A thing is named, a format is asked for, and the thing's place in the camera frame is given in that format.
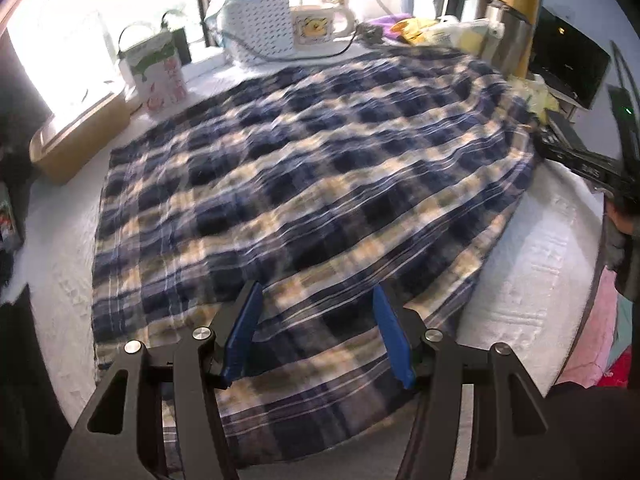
purple cloth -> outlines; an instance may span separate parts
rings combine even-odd
[[[381,16],[380,18],[367,20],[367,23],[370,23],[371,25],[379,25],[384,30],[385,38],[389,38],[390,40],[397,40],[400,37],[400,34],[398,32],[391,32],[391,27],[393,27],[397,22],[406,20],[410,17],[410,14],[401,13],[394,14],[393,16]]]

window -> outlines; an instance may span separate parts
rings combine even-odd
[[[197,0],[23,0],[8,31],[20,61],[47,105],[63,112],[87,89],[114,77],[121,31],[127,48],[158,31],[162,14],[182,13],[169,23],[184,26],[192,49],[204,47]]]

laptop screen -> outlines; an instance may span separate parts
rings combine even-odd
[[[549,86],[591,108],[609,62],[609,54],[594,41],[541,8],[529,69]]]

pink fabric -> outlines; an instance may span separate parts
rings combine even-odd
[[[585,388],[597,384],[607,367],[618,312],[616,273],[604,269],[589,319],[556,383],[572,381]]]

metal screw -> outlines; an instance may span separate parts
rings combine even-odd
[[[511,350],[511,347],[507,345],[507,343],[496,343],[495,351],[500,355],[509,355],[511,352],[513,352],[513,350]]]
[[[127,342],[127,344],[124,345],[124,351],[127,354],[135,354],[141,348],[142,348],[142,343],[140,341],[135,340],[135,339]]]
[[[199,326],[193,331],[193,338],[203,340],[211,336],[211,330],[206,326]]]
[[[424,338],[427,341],[431,341],[432,343],[439,343],[440,341],[442,341],[442,332],[440,330],[432,328],[424,333]]]

